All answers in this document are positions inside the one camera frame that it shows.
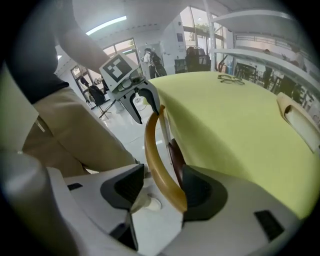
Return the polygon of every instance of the table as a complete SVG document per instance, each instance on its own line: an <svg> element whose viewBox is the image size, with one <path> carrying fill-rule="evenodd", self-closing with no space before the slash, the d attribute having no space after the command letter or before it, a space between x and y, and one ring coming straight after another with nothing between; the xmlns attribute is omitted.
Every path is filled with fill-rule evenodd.
<svg viewBox="0 0 320 256"><path fill-rule="evenodd" d="M276 96L218 72L152 79L188 165L252 181L307 217L320 191L320 159L281 117Z"/></svg>

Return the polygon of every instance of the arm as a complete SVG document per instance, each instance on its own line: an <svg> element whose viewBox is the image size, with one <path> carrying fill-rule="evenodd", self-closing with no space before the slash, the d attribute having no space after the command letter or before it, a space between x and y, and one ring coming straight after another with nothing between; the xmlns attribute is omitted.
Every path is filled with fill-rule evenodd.
<svg viewBox="0 0 320 256"><path fill-rule="evenodd" d="M290 61L290 63L292 63L293 65L295 65L295 66L297 66L297 67L302 69L304 67L304 64L305 64L303 55L300 52L298 52L294 56L294 59Z"/></svg>
<svg viewBox="0 0 320 256"><path fill-rule="evenodd" d="M299 67L299 63L304 61L304 57L301 54L296 54L296 56L294 57L293 60L290 60L289 58L287 58L284 54L282 54L282 57L285 61Z"/></svg>
<svg viewBox="0 0 320 256"><path fill-rule="evenodd" d="M110 58L79 27L58 37L61 48L77 63L100 74L99 68Z"/></svg>
<svg viewBox="0 0 320 256"><path fill-rule="evenodd" d="M54 24L55 36L61 48L80 65L100 74L99 68L110 58L78 26L72 0L62 0Z"/></svg>

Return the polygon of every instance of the white plastic panel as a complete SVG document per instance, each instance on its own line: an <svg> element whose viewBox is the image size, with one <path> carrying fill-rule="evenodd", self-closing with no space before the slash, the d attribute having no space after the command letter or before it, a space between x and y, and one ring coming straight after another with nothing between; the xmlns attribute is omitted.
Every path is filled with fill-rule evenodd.
<svg viewBox="0 0 320 256"><path fill-rule="evenodd" d="M298 21L284 12L244 10L213 18L212 22L236 34L264 35L308 48L306 35Z"/></svg>
<svg viewBox="0 0 320 256"><path fill-rule="evenodd" d="M280 1L276 0L215 0L227 7L230 11L242 11L249 9L265 9L274 11L286 10Z"/></svg>

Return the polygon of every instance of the window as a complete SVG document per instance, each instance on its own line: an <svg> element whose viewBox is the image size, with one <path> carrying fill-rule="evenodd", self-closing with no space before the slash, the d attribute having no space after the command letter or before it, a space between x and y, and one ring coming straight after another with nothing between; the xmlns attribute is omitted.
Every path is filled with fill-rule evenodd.
<svg viewBox="0 0 320 256"><path fill-rule="evenodd" d="M188 48L189 46L196 46L196 34L192 32L184 32L185 45Z"/></svg>
<svg viewBox="0 0 320 256"><path fill-rule="evenodd" d="M112 45L106 49L103 50L110 58L113 57L116 54L116 49L115 47Z"/></svg>
<svg viewBox="0 0 320 256"><path fill-rule="evenodd" d="M187 8L185 8L181 13L181 20L182 20L182 25L184 27L190 27L193 28L194 27L194 23L192 20L192 15L191 15L191 11L190 11L190 7L188 6Z"/></svg>
<svg viewBox="0 0 320 256"><path fill-rule="evenodd" d="M123 53L129 57L134 63L139 65L138 53L136 50L135 41L129 39L123 42L118 42L103 50L109 57L113 57L116 53Z"/></svg>
<svg viewBox="0 0 320 256"><path fill-rule="evenodd" d="M87 69L84 66L77 65L71 70L71 73L74 79L78 79L87 73Z"/></svg>
<svg viewBox="0 0 320 256"><path fill-rule="evenodd" d="M131 59L135 64L139 65L137 54L135 52L128 53L126 56L129 57L129 59Z"/></svg>
<svg viewBox="0 0 320 256"><path fill-rule="evenodd" d="M207 13L204 10L199 10L193 7L191 7L191 11L195 27L201 28L202 26L205 26L207 30L209 30Z"/></svg>
<svg viewBox="0 0 320 256"><path fill-rule="evenodd" d="M92 82L90 77L88 76L88 74L83 76L84 79L89 83L89 86L92 86ZM76 81L78 83L78 85L81 87L82 92L85 91L86 89L88 89L88 87L86 87L82 82L80 82L80 79Z"/></svg>
<svg viewBox="0 0 320 256"><path fill-rule="evenodd" d="M214 29L215 30L217 30L218 28L220 28L221 27L221 25L219 24L219 23L213 23L213 25L214 25ZM223 34L223 29L224 29L225 27L222 27L221 29L219 29L217 32L216 32L216 34L217 35L219 35L219 36L224 36L224 34Z"/></svg>
<svg viewBox="0 0 320 256"><path fill-rule="evenodd" d="M197 46L204 49L209 54L210 51L210 26L207 12L194 7L188 6L181 13L180 17L184 28L184 38L186 48ZM220 24L215 23L214 28L220 28ZM224 47L223 28L216 32L217 48Z"/></svg>
<svg viewBox="0 0 320 256"><path fill-rule="evenodd" d="M207 49L207 39L204 36L197 36L198 37L198 47L201 49L204 49L204 52L208 54L208 49Z"/></svg>
<svg viewBox="0 0 320 256"><path fill-rule="evenodd" d="M94 71L91 70L91 69L88 69L88 72L89 72L90 77L91 77L91 79L92 79L93 82L95 82L96 79L100 79L100 78L101 78L101 75L100 75L100 74L94 72ZM102 83L98 83L96 86L97 86L102 92L104 91L104 85L103 85Z"/></svg>
<svg viewBox="0 0 320 256"><path fill-rule="evenodd" d="M135 46L133 44L133 47L132 47L132 44L133 43L133 40L128 40L128 41L124 41L124 42L120 42L120 43L117 43L115 45L115 49L117 52L120 52L120 51L127 51L127 50L130 50L134 47L135 49Z"/></svg>

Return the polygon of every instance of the white shelf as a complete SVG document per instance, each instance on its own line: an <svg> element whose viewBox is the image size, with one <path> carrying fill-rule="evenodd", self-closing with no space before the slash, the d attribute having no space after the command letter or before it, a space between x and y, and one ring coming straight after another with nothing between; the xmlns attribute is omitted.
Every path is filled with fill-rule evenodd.
<svg viewBox="0 0 320 256"><path fill-rule="evenodd" d="M237 35L262 36L308 49L306 35L290 15L272 10L244 10L211 19Z"/></svg>
<svg viewBox="0 0 320 256"><path fill-rule="evenodd" d="M308 73L288 61L265 53L245 49L213 49L213 52L229 55L236 59L255 62L270 67L273 70L278 70L297 84L306 87L316 96L320 95L320 84Z"/></svg>

